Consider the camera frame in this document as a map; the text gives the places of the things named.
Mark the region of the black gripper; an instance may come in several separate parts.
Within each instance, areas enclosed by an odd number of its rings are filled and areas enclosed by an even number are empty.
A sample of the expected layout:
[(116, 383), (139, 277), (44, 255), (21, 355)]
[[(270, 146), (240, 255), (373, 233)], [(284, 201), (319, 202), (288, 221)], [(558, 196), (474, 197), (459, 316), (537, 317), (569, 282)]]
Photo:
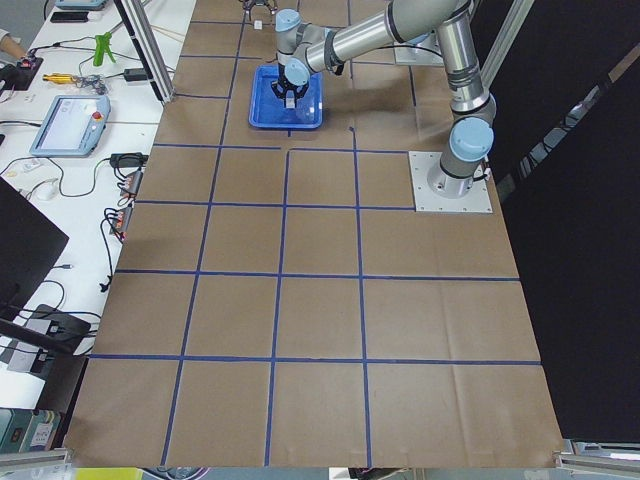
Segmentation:
[(308, 84), (301, 86), (294, 85), (285, 76), (285, 65), (278, 64), (278, 77), (271, 82), (271, 90), (273, 91), (278, 105), (281, 108), (286, 107), (286, 99), (289, 92), (293, 94), (294, 107), (297, 108), (305, 97), (308, 90)]
[(241, 4), (245, 13), (251, 13), (252, 10), (257, 7), (264, 7), (270, 13), (275, 13), (278, 10), (276, 0), (241, 0)]

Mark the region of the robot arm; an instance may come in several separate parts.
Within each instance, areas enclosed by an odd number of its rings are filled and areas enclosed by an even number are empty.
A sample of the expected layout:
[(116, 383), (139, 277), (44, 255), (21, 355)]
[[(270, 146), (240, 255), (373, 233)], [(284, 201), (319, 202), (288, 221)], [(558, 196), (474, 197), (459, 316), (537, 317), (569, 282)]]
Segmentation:
[(303, 21), (292, 9), (275, 21), (278, 77), (274, 95), (299, 99), (311, 77), (322, 71), (342, 74), (347, 61), (375, 50), (406, 47), (434, 33), (451, 92), (454, 117), (439, 163), (428, 172), (431, 190), (444, 198), (469, 193), (476, 169), (494, 143), (496, 101), (481, 77), (467, 1), (391, 1), (385, 9), (353, 25), (331, 29)]

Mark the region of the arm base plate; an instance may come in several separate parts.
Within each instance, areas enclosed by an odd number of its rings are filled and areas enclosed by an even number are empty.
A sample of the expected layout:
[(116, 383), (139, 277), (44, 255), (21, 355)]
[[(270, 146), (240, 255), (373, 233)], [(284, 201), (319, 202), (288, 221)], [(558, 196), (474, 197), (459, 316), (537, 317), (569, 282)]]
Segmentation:
[(441, 169), (440, 152), (409, 151), (409, 169), (417, 213), (492, 214), (486, 171), (479, 164), (466, 179)]

